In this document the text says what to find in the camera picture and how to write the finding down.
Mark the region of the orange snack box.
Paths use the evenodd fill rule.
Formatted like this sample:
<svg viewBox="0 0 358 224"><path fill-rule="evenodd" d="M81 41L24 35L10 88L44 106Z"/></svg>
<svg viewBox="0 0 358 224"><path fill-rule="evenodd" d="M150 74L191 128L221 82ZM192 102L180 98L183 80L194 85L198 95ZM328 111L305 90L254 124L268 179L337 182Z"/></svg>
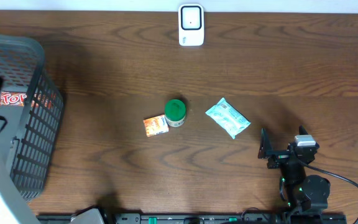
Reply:
<svg viewBox="0 0 358 224"><path fill-rule="evenodd" d="M147 118L143 120L143 123L147 137L169 132L169 127L164 114L152 118Z"/></svg>

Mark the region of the green lidded jar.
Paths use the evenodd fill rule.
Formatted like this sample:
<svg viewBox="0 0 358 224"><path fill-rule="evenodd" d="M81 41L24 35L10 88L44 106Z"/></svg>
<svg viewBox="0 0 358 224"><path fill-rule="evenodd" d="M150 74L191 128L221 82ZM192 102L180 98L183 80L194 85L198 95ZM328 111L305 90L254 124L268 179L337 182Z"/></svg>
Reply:
<svg viewBox="0 0 358 224"><path fill-rule="evenodd" d="M177 128L185 122L186 106L181 100L170 100L165 105L165 119L169 126Z"/></svg>

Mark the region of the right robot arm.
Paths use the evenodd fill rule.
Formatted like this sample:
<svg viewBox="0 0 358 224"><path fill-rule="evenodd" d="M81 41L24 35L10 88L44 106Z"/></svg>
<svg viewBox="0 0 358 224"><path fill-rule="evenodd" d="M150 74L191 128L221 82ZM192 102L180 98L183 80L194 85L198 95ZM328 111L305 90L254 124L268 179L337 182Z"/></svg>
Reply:
<svg viewBox="0 0 358 224"><path fill-rule="evenodd" d="M267 131L261 130L259 159L267 160L269 169L280 169L280 197L288 208L278 216L279 223L322 223L328 207L330 182L319 175L306 175L305 167L315 160L319 144L299 127L285 150L275 150Z"/></svg>

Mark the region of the red Top chocolate bar wrapper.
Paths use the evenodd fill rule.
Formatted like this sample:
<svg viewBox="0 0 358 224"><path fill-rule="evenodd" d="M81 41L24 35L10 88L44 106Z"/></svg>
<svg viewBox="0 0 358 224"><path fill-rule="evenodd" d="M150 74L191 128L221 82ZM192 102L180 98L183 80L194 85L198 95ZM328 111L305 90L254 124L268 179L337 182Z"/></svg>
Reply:
<svg viewBox="0 0 358 224"><path fill-rule="evenodd" d="M27 95L25 93L2 91L0 106L24 106Z"/></svg>

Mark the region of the light blue tissue packet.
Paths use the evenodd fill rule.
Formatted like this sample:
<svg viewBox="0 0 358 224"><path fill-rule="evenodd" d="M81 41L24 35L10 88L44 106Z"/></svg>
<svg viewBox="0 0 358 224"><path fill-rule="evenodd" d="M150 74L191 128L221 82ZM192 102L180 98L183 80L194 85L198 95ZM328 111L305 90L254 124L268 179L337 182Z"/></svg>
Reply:
<svg viewBox="0 0 358 224"><path fill-rule="evenodd" d="M251 125L251 122L231 106L225 98L221 98L205 113L220 125L233 139Z"/></svg>

